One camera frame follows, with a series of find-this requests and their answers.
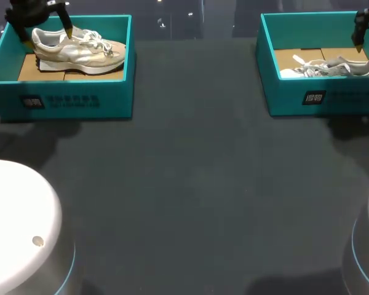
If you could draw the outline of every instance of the sneaker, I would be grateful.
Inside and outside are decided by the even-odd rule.
[[[96,31],[73,27],[68,39],[65,30],[31,32],[40,71],[80,71],[89,75],[119,69],[125,58],[125,45],[102,39]]]
[[[350,61],[343,57],[327,62],[328,67],[345,63],[350,67],[350,76],[369,76],[369,60],[368,61]]]
[[[305,63],[297,55],[293,58],[302,65],[300,68],[283,69],[280,71],[282,78],[304,78],[323,76],[369,76],[368,61],[349,61],[343,57],[335,60],[312,60]]]

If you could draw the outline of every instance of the box label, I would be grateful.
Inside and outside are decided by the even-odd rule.
[[[45,109],[44,103],[39,95],[20,95],[19,97],[26,109]]]
[[[327,94],[326,90],[307,91],[302,105],[311,106],[313,104],[322,104],[325,94]]]

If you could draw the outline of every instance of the table surface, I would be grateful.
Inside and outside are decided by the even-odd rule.
[[[260,12],[367,3],[135,2],[70,6],[134,14],[132,120],[0,125],[0,159],[45,176],[71,216],[82,295],[345,294],[369,117],[271,118],[252,37]]]

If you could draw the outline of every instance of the cardboard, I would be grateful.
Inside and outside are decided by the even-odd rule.
[[[277,49],[274,51],[279,70],[299,68],[301,65],[293,59],[297,55],[304,61],[323,60],[320,49]]]
[[[62,81],[64,72],[42,73],[38,70],[36,56],[26,54],[18,81]]]
[[[355,47],[352,48],[321,48],[322,55],[324,56],[323,59],[325,60],[332,60],[341,56],[347,60],[351,61],[368,61],[366,53],[361,50],[358,53]]]
[[[68,81],[68,80],[122,80],[123,69],[113,73],[90,76],[79,72],[40,72],[36,65],[36,56],[26,54],[18,81]]]

